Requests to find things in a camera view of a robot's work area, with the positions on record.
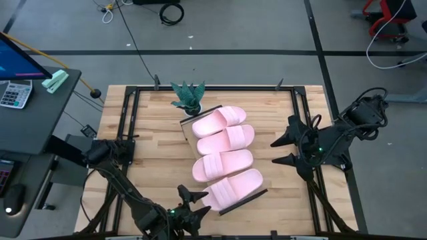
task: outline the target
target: computer mouse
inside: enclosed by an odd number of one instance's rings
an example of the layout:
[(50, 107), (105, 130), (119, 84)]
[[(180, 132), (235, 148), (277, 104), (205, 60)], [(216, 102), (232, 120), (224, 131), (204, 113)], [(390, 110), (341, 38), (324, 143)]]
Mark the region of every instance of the computer mouse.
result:
[(16, 184), (10, 186), (6, 190), (5, 198), (3, 199), (3, 208), (6, 214), (12, 216), (20, 212), (24, 204), (25, 186)]

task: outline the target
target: plant pot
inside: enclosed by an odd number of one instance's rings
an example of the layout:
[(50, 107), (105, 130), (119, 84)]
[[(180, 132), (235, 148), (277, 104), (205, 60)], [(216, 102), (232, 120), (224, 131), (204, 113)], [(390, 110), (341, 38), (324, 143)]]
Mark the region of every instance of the plant pot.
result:
[(201, 103), (199, 103), (199, 107), (197, 109), (194, 109), (193, 111), (190, 110), (184, 110), (184, 113), (188, 116), (188, 117), (193, 117), (194, 115), (197, 115), (201, 112), (201, 110), (203, 109), (203, 106), (201, 106)]

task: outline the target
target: succulent plant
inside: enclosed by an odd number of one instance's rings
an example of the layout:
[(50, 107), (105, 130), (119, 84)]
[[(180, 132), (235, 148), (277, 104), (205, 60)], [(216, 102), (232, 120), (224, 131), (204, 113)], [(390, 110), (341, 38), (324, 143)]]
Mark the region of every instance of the succulent plant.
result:
[(193, 83), (188, 86), (185, 81), (182, 83), (182, 87), (171, 83), (173, 90), (179, 98), (179, 101), (171, 102), (172, 105), (177, 108), (184, 109), (187, 111), (195, 111), (200, 107), (200, 100), (205, 94), (205, 83), (198, 85), (197, 87), (193, 86)]

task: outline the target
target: wooden table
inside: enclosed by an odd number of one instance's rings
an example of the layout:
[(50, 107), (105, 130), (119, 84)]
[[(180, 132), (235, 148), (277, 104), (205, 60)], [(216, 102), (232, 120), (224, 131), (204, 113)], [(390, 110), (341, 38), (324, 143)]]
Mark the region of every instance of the wooden table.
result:
[[(331, 124), (328, 104), (322, 86), (305, 86), (312, 116), (322, 115), (320, 127)], [(99, 139), (115, 139), (118, 130), (125, 85), (109, 86), (98, 131)], [(185, 185), (190, 191), (201, 191), (205, 183), (197, 183), (191, 176), (195, 158), (179, 121), (186, 118), (181, 109), (170, 105), (177, 100), (173, 91), (143, 91), (139, 98), (135, 134), (134, 162), (127, 176), (139, 192), (167, 208), (181, 201), (176, 187)], [(287, 117), (294, 114), (290, 94), (285, 91), (206, 91), (202, 99), (204, 109), (217, 105), (235, 105), (246, 110), (246, 123), (254, 127), (256, 136), (249, 150), (254, 155), (253, 168), (264, 176), (263, 187), (268, 192), (254, 201), (223, 216), (210, 211), (202, 221), (200, 235), (313, 235), (314, 226), (306, 183), (295, 168), (276, 165), (276, 157), (296, 153), (293, 145), (271, 148), (288, 125)], [(125, 133), (129, 128), (130, 111)], [(353, 229), (357, 229), (352, 202), (344, 173), (332, 166), (322, 167), (330, 203)], [(94, 173), (87, 181), (83, 204), (92, 217), (101, 207), (107, 181)], [(201, 201), (192, 209), (203, 207)], [(111, 229), (115, 203), (111, 206), (107, 230)], [(326, 230), (322, 206), (318, 202), (322, 230)], [(80, 209), (75, 230), (87, 225)], [(130, 208), (124, 203), (119, 224), (120, 235), (139, 235), (131, 218)]]

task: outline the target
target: concrete floor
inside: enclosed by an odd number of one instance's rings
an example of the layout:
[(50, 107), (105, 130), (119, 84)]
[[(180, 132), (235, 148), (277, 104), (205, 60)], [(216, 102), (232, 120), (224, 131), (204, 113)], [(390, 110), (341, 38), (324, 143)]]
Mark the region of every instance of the concrete floor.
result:
[[(0, 1), (0, 29), (7, 25), (20, 1), (24, 0)], [(107, 0), (96, 1), (107, 3)], [(183, 0), (185, 18), (173, 27), (161, 25), (157, 15), (140, 6), (124, 6), (122, 11), (141, 50), (259, 50), (253, 55), (212, 52), (180, 55), (173, 51), (171, 55), (144, 55), (149, 69), (159, 75), (162, 83), (186, 80), (207, 84), (275, 84), (284, 78), (286, 85), (324, 85), (304, 2)], [(412, 2), (416, 9), (427, 10), (425, 1)], [(369, 87), (411, 93), (427, 81), (427, 64), (383, 71), (371, 66), (365, 57), (339, 56), (344, 51), (362, 53), (369, 44), (368, 24), (348, 16), (365, 1), (311, 0), (310, 3), (323, 50), (336, 51), (338, 55), (326, 56), (326, 67), (339, 110)], [(147, 7), (158, 11), (161, 6)], [(379, 41), (372, 50), (427, 51), (425, 33), (418, 28), (418, 24), (427, 20), (427, 11), (418, 15), (411, 23), (411, 40), (402, 49), (396, 50), (395, 45)], [(110, 24), (103, 24), (102, 13), (90, 0), (30, 0), (23, 5), (9, 34), (40, 50), (134, 50), (119, 11), (115, 10), (114, 16)], [(261, 51), (266, 49), (298, 50), (305, 55)], [(55, 57), (80, 69), (89, 84), (104, 94), (111, 84), (152, 83), (137, 55)], [(42, 65), (55, 65), (44, 57), (33, 58)], [(401, 59), (373, 57), (383, 66), (394, 65)], [(76, 90), (89, 95), (81, 83)], [(98, 128), (101, 114), (91, 111), (75, 96), (66, 111), (83, 124)], [(427, 166), (423, 149), (427, 141), (427, 111), (423, 105), (391, 104), (387, 115), (389, 126), (381, 130), (377, 140), (356, 140), (350, 149), (367, 228), (372, 234), (427, 237), (424, 227)], [(62, 138), (68, 133), (81, 135), (80, 128), (63, 115), (55, 134)], [(80, 187), (54, 185), (48, 202), (56, 205), (57, 210), (32, 211), (18, 239), (71, 234), (81, 192)]]

